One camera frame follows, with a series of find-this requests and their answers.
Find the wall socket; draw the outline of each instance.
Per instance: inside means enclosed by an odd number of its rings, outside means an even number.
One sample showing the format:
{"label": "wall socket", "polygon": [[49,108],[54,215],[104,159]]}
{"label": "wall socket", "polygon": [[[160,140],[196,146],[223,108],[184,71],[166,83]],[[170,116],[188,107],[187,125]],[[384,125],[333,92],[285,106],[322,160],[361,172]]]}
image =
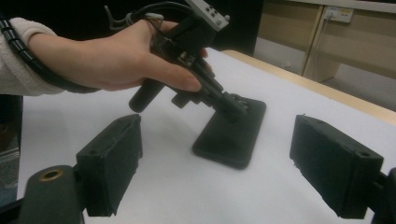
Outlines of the wall socket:
{"label": "wall socket", "polygon": [[326,7],[324,18],[331,21],[350,22],[353,9],[346,7]]}

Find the white sleeve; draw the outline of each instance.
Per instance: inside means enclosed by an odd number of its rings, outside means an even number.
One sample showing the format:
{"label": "white sleeve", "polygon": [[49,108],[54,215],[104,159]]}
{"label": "white sleeve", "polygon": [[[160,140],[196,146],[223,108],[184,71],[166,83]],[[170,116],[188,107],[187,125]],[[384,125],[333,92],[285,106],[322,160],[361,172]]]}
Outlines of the white sleeve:
{"label": "white sleeve", "polygon": [[[37,33],[56,35],[50,28],[34,21],[14,18],[10,22],[24,43]],[[3,35],[0,36],[0,54],[0,94],[36,96],[63,91],[45,82],[30,69],[11,50]]]}

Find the human hand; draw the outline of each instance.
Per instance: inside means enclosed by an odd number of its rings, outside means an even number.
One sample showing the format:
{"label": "human hand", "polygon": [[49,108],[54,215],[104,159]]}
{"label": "human hand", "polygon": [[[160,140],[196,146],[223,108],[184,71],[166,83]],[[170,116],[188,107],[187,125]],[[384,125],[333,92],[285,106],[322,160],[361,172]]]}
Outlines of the human hand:
{"label": "human hand", "polygon": [[[174,26],[164,21],[161,30]],[[148,77],[180,90],[200,90],[201,84],[187,69],[150,53],[155,34],[148,21],[139,21],[110,37],[87,41],[36,34],[28,46],[58,76],[83,86],[118,91]]]}

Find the fingernail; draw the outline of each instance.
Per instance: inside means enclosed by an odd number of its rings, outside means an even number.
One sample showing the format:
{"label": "fingernail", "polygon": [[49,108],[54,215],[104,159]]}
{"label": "fingernail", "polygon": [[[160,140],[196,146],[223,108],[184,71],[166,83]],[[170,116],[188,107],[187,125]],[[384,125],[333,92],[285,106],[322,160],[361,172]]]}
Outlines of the fingernail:
{"label": "fingernail", "polygon": [[184,81],[185,91],[198,91],[201,89],[201,83],[195,77],[189,77]]}

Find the white table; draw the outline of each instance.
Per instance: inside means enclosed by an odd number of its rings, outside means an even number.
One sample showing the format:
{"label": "white table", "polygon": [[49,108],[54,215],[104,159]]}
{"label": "white table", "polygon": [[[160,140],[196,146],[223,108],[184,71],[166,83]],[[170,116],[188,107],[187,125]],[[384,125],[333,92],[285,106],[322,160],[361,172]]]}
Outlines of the white table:
{"label": "white table", "polygon": [[[164,89],[141,114],[144,157],[115,217],[87,223],[262,224],[370,223],[345,220],[323,202],[289,158],[296,115],[322,119],[396,166],[396,126],[333,99],[209,50],[228,92],[262,100],[267,111],[251,163],[238,171],[196,157],[191,146],[213,114],[203,104],[179,109]],[[131,114],[136,90],[25,97],[19,197],[34,173],[76,164],[75,155],[111,121]]]}

